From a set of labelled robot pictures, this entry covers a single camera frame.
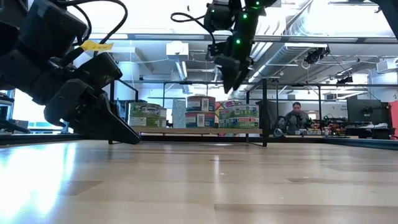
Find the person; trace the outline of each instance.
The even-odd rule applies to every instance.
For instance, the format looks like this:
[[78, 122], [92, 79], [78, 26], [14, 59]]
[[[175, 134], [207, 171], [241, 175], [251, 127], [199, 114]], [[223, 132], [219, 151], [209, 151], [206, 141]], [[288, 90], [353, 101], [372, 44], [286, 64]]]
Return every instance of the person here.
[[285, 116], [285, 123], [287, 126], [287, 134], [295, 134], [300, 129], [305, 129], [305, 123], [309, 119], [306, 112], [301, 110], [301, 103], [295, 102], [293, 110]]

